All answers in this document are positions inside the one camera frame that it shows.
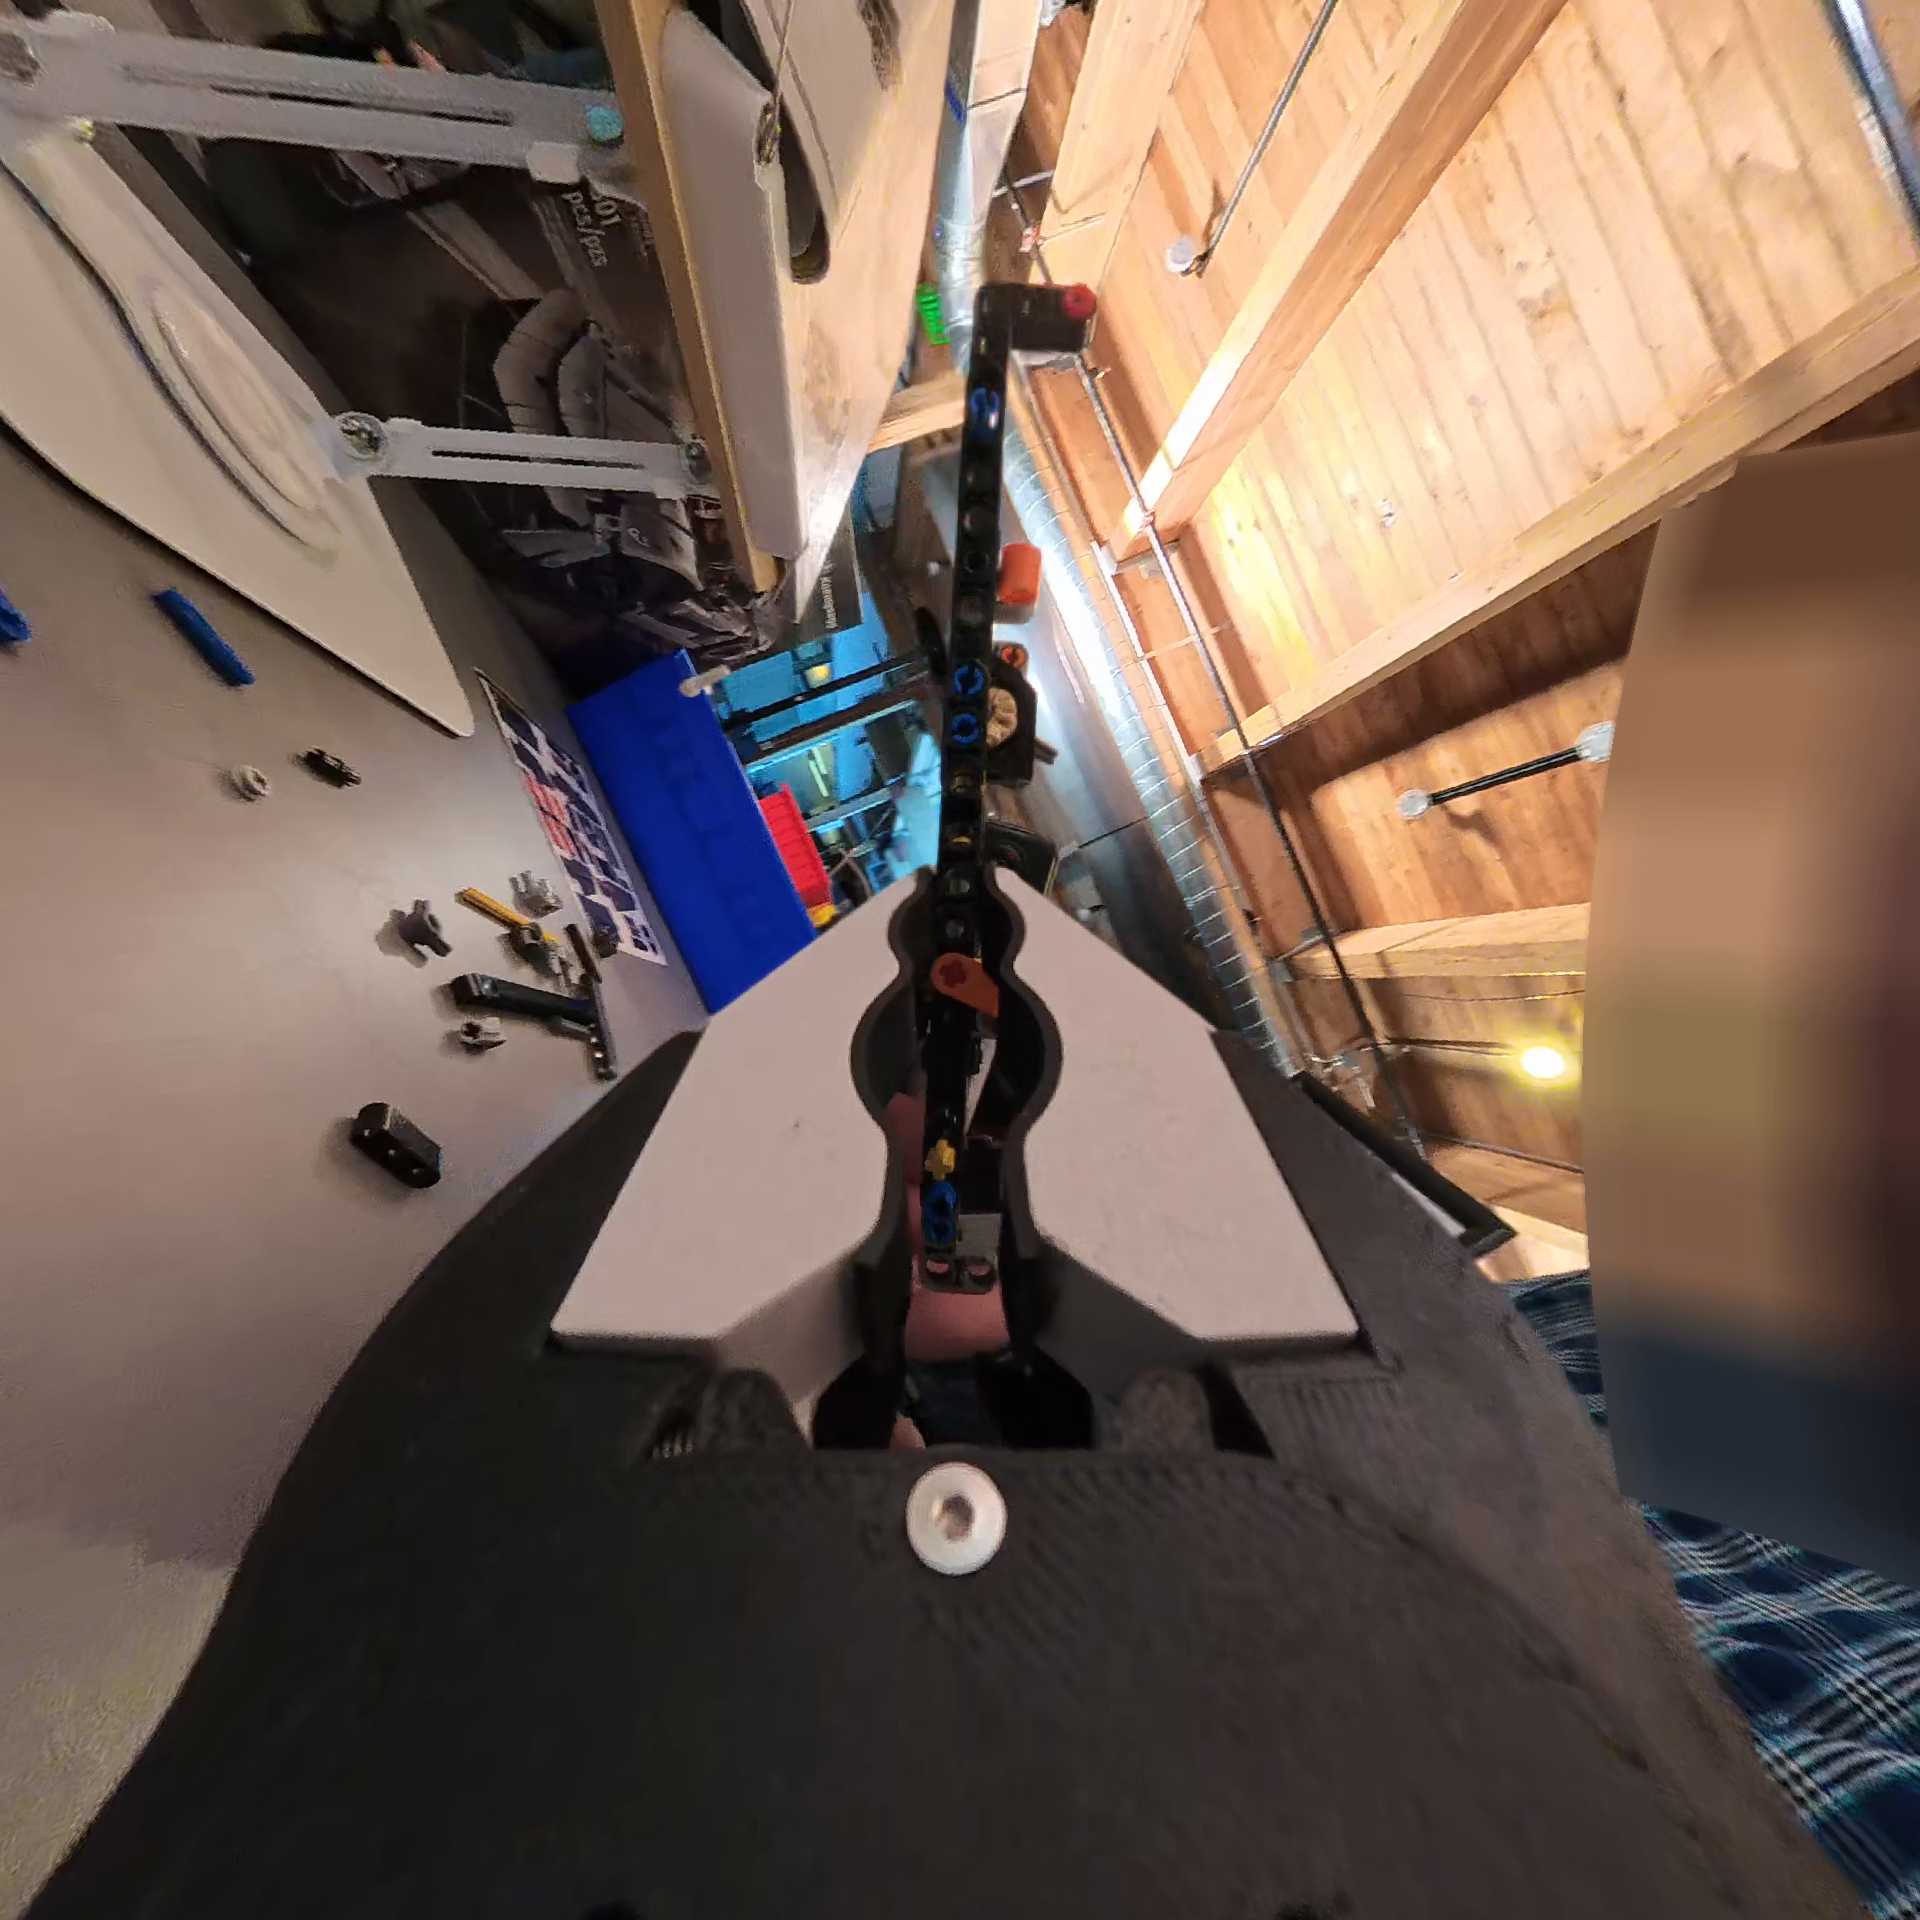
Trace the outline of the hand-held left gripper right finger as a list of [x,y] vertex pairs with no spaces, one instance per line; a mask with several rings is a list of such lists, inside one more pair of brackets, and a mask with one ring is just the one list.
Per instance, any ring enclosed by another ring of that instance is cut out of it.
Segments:
[[1046,1030],[1018,1141],[1046,1357],[1123,1399],[1160,1369],[1354,1349],[1354,1306],[1217,1030],[1029,881],[1000,896]]

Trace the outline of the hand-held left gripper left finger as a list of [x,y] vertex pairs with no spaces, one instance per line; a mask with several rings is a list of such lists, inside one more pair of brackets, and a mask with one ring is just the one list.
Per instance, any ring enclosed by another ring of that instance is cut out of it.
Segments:
[[707,1018],[553,1339],[764,1374],[812,1408],[859,1349],[855,1261],[888,1222],[888,1104],[911,1086],[899,881]]

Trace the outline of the black short lego beam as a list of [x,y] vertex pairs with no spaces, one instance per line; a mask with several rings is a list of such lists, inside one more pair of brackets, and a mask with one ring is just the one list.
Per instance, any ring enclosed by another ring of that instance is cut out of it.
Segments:
[[369,1099],[350,1118],[350,1146],[415,1192],[443,1180],[443,1146],[387,1099]]

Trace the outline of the lego vehicle chassis assembly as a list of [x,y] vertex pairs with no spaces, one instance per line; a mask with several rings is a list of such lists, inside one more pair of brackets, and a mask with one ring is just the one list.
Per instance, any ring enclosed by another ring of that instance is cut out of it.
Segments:
[[976,296],[964,385],[956,529],[943,635],[930,642],[939,688],[939,822],[915,962],[922,1159],[922,1281],[989,1294],[1016,1252],[1009,1146],[1046,1077],[1041,1014],[1009,983],[1018,948],[1000,881],[1034,848],[992,826],[992,790],[1034,772],[1034,695],[1018,642],[998,637],[1041,594],[1041,551],[1000,529],[1009,371],[1024,356],[1088,344],[1096,294],[992,280]]

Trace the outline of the lego sticker sheet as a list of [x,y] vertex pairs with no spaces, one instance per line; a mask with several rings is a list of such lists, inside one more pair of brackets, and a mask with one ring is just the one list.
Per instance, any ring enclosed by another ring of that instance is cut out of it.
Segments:
[[624,954],[666,966],[669,948],[646,918],[645,891],[613,843],[613,826],[587,769],[496,680],[477,676],[477,688],[594,954]]

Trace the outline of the blue long lego pin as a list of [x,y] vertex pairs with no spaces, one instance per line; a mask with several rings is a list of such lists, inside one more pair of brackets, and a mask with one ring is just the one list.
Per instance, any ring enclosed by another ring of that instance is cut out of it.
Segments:
[[207,622],[207,615],[183,594],[175,585],[153,593],[156,615],[171,624],[171,635],[207,665],[207,675],[223,688],[256,688],[256,669],[240,651]]

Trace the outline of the red storage bin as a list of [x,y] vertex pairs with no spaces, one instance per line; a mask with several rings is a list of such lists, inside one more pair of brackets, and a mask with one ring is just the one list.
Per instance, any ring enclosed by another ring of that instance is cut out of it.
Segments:
[[817,930],[830,925],[839,913],[830,864],[812,839],[812,826],[805,826],[793,790],[775,784],[775,790],[760,796],[760,814],[771,835],[771,848],[780,856],[780,869],[784,869],[800,903],[805,907],[805,918]]

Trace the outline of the blue storage bin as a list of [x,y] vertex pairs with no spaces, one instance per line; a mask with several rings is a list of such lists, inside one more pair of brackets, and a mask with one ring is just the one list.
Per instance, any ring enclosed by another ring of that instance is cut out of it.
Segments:
[[577,700],[570,725],[697,1002],[722,1014],[817,937],[694,659],[662,656]]

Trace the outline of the blue plaid shirt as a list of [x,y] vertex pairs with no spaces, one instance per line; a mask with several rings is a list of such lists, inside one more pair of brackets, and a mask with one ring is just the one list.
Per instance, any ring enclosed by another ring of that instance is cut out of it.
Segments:
[[1628,1501],[1774,1787],[1868,1915],[1920,1913],[1920,1593]]

